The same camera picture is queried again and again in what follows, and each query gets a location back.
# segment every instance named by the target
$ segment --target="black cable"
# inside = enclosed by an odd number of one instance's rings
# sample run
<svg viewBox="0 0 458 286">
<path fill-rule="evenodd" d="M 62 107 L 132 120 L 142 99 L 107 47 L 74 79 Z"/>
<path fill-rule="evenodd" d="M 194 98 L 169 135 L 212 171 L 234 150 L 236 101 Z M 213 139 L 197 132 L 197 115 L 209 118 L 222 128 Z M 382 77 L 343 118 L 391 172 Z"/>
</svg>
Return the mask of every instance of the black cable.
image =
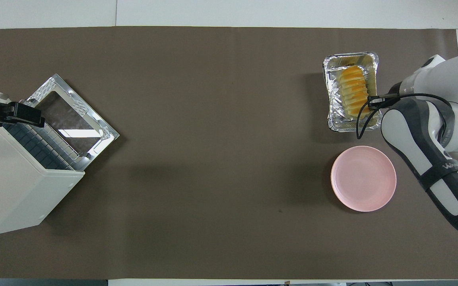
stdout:
<svg viewBox="0 0 458 286">
<path fill-rule="evenodd" d="M 425 97 L 431 97 L 431 98 L 435 98 L 437 100 L 440 100 L 442 101 L 443 103 L 445 103 L 446 105 L 450 106 L 451 107 L 451 104 L 450 102 L 448 102 L 448 100 L 440 97 L 440 96 L 436 96 L 436 95 L 433 95 L 433 94 L 428 94 L 428 93 L 412 93 L 412 94 L 405 94 L 405 95 L 400 95 L 400 96 L 397 96 L 397 97 L 394 97 L 392 98 L 391 100 L 400 100 L 402 98 L 405 98 L 405 97 L 411 97 L 411 96 L 425 96 Z M 363 133 L 365 132 L 365 129 L 367 128 L 367 125 L 369 124 L 369 122 L 371 121 L 372 117 L 374 116 L 374 114 L 376 114 L 376 112 L 379 111 L 379 109 L 382 109 L 384 107 L 386 107 L 387 105 L 389 105 L 389 102 L 388 101 L 383 101 L 382 103 L 380 103 L 380 105 L 378 105 L 378 107 L 376 109 L 374 109 L 374 111 L 372 111 L 372 113 L 369 115 L 369 117 L 367 117 L 367 120 L 365 121 L 364 125 L 363 125 L 363 128 L 361 130 L 361 133 L 358 132 L 358 127 L 360 125 L 360 116 L 361 116 L 361 113 L 363 112 L 363 109 L 365 108 L 365 106 L 367 106 L 369 103 L 371 102 L 371 100 L 367 100 L 366 103 L 364 103 L 362 105 L 362 107 L 360 108 L 360 112 L 358 112 L 358 117 L 356 118 L 356 138 L 357 139 L 361 139 L 362 136 L 363 136 Z M 443 118 L 443 116 L 441 117 L 442 118 L 442 121 L 443 121 L 443 127 L 446 126 L 446 122 L 445 122 L 445 119 Z"/>
</svg>

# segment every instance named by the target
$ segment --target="brown paper mat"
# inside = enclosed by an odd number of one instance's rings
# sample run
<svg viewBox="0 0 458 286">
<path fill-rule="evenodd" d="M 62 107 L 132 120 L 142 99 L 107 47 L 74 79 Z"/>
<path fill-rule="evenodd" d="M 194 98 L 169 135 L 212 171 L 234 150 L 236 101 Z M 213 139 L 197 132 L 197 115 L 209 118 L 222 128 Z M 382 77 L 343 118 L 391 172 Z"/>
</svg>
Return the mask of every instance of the brown paper mat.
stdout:
<svg viewBox="0 0 458 286">
<path fill-rule="evenodd" d="M 385 93 L 456 56 L 456 32 L 0 30 L 1 92 L 26 98 L 58 73 L 122 134 L 40 226 L 0 235 L 0 277 L 458 278 L 458 232 L 380 132 L 327 127 L 323 59 L 367 50 Z M 353 145 L 396 167 L 376 212 L 332 192 Z"/>
</svg>

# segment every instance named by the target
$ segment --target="yellow bread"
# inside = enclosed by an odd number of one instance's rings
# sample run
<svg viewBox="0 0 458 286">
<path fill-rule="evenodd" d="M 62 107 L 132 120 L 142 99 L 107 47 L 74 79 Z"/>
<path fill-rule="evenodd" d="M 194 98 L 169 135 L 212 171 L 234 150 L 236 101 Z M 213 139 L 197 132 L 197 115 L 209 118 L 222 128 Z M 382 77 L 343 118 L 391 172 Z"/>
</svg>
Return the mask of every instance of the yellow bread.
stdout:
<svg viewBox="0 0 458 286">
<path fill-rule="evenodd" d="M 339 74 L 337 80 L 345 113 L 349 116 L 358 116 L 358 112 L 369 96 L 363 71 L 358 66 L 348 67 Z M 370 112 L 369 107 L 366 106 L 361 116 Z"/>
</svg>

